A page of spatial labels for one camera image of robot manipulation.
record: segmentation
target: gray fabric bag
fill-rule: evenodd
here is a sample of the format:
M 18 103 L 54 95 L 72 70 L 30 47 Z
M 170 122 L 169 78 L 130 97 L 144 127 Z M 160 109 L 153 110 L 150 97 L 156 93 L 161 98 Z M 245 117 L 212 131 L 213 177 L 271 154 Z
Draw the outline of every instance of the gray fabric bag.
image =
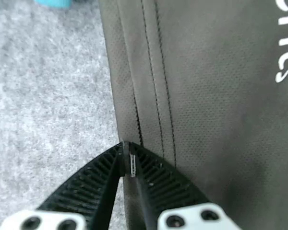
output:
M 100 0 L 120 139 L 244 230 L 288 230 L 288 1 Z M 127 222 L 144 229 L 124 181 Z

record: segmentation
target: black stitching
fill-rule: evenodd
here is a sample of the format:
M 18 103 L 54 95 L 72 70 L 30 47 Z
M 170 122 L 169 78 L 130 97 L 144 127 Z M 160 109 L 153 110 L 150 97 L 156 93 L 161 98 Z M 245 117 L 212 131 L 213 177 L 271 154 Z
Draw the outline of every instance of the black stitching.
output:
M 157 27 L 158 27 L 158 37 L 159 37 L 159 45 L 160 45 L 160 52 L 161 52 L 161 59 L 162 59 L 162 66 L 163 66 L 163 73 L 164 73 L 165 85 L 166 85 L 167 95 L 168 95 L 169 118 L 170 118 L 171 126 L 172 126 L 172 138 L 173 138 L 173 150 L 174 150 L 174 164 L 175 164 L 175 167 L 176 167 L 176 146 L 175 146 L 175 137 L 174 137 L 173 118 L 172 118 L 171 104 L 170 104 L 170 102 L 169 102 L 168 81 L 167 81 L 167 76 L 166 76 L 166 71 L 165 71 L 164 55 L 163 55 L 163 50 L 162 50 L 162 36 L 161 36 L 162 34 L 161 34 L 161 29 L 160 29 L 159 8 L 158 8 L 157 0 L 155 0 L 155 11 L 156 11 L 156 19 L 157 19 Z
M 136 122 L 138 125 L 140 145 L 143 146 L 143 136 L 142 136 L 141 126 L 140 126 L 139 110 L 138 110 L 138 105 L 137 105 L 136 100 L 135 100 L 134 88 L 133 88 L 133 99 L 134 99 L 134 104 L 135 104 Z
M 159 127 L 160 127 L 162 154 L 163 154 L 163 158 L 164 158 L 163 134 L 162 134 L 162 128 L 161 128 L 159 103 L 158 103 L 158 98 L 157 98 L 156 80 L 155 80 L 155 77 L 154 77 L 153 65 L 152 65 L 152 60 L 151 60 L 151 55 L 150 55 L 150 46 L 149 46 L 149 41 L 148 41 L 148 36 L 147 36 L 147 26 L 146 26 L 146 19 L 145 19 L 143 0 L 141 0 L 141 5 L 142 5 L 142 14 L 143 14 L 144 27 L 145 27 L 145 37 L 146 37 L 146 42 L 147 42 L 147 47 L 148 47 L 148 57 L 149 57 L 150 71 L 152 73 L 152 78 L 153 78 L 153 83 L 154 83 L 154 90 L 155 90 L 155 99 L 156 99 L 157 114 L 158 114 L 158 121 L 159 121 Z
M 121 17 L 120 17 L 120 8 L 119 7 L 118 7 L 118 10 L 119 10 L 120 25 L 122 27 L 122 22 L 121 22 Z M 143 136 L 142 136 L 141 125 L 140 125 L 139 109 L 138 109 L 138 105 L 137 105 L 136 99 L 135 99 L 134 82 L 133 82 L 132 76 L 131 76 L 131 81 L 132 81 L 132 94 L 133 94 L 134 105 L 135 105 L 136 122 L 137 122 L 137 125 L 138 125 L 140 145 L 143 146 Z

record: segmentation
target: teal object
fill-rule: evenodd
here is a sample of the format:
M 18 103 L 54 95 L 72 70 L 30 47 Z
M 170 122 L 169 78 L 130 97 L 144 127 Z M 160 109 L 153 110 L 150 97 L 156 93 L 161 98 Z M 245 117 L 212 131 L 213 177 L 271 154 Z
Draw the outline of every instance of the teal object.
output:
M 72 0 L 36 0 L 36 2 L 53 7 L 70 7 Z

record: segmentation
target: screw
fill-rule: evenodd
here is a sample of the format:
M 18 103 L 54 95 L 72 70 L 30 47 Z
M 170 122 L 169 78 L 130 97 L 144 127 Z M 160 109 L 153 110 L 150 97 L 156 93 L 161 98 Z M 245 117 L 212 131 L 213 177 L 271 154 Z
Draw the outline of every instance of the screw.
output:
M 67 219 L 59 225 L 58 230 L 75 230 L 76 227 L 77 224 L 75 221 Z
M 217 213 L 211 211 L 211 210 L 205 210 L 201 213 L 201 216 L 204 220 L 217 220 L 219 219 L 219 216 Z
M 167 225 L 169 227 L 180 228 L 184 226 L 184 220 L 179 216 L 169 216 L 167 218 Z
M 22 225 L 22 230 L 35 230 L 40 224 L 39 217 L 30 217 Z

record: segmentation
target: gray carpet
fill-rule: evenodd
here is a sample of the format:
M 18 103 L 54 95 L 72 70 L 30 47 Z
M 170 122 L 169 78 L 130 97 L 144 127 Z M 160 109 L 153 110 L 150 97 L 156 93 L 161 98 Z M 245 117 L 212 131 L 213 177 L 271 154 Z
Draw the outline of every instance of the gray carpet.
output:
M 0 0 L 0 223 L 118 142 L 96 0 Z M 111 229 L 125 229 L 122 185 Z

